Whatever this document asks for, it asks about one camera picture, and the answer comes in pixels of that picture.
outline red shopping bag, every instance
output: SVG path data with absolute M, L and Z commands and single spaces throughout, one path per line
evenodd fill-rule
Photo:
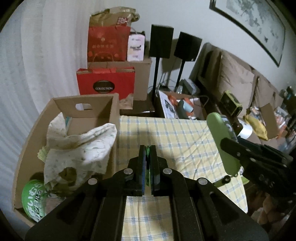
M 89 27 L 87 61 L 125 61 L 130 31 L 120 25 Z
M 119 108 L 133 108 L 134 67 L 79 69 L 76 75 L 81 95 L 118 93 Z

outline black pole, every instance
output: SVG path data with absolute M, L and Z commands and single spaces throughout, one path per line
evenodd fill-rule
M 160 59 L 160 57 L 156 57 L 155 71 L 154 71 L 154 81 L 153 81 L 153 87 L 152 87 L 152 104 L 154 104 L 154 101 L 155 101 L 155 92 L 156 92 L 156 83 L 157 83 L 159 59 Z
M 184 68 L 184 64 L 185 64 L 185 60 L 182 59 L 182 63 L 181 63 L 181 67 L 180 67 L 180 71 L 179 71 L 179 75 L 178 75 L 178 79 L 177 79 L 177 82 L 176 82 L 176 86 L 175 86 L 175 90 L 174 91 L 176 91 L 177 88 L 178 88 L 178 86 L 179 86 L 181 75 L 182 75 L 183 68 Z

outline framed picture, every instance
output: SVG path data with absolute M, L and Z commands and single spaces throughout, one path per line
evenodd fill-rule
M 279 67 L 286 29 L 268 0 L 211 0 L 210 8 L 246 31 Z

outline curtain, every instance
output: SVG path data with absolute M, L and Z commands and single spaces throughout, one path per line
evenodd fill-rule
M 0 208 L 21 237 L 29 227 L 13 213 L 11 191 L 22 145 L 51 98 L 79 94 L 89 17 L 103 9 L 95 0 L 25 0 L 0 32 Z

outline yellow plaid tablecloth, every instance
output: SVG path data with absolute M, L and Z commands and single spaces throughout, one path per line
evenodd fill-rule
M 121 116 L 117 171 L 138 156 L 140 145 L 156 145 L 157 155 L 185 177 L 215 182 L 226 175 L 206 121 Z M 219 189 L 247 212 L 240 176 Z M 173 240 L 168 197 L 151 196 L 150 187 L 143 197 L 127 197 L 122 240 Z

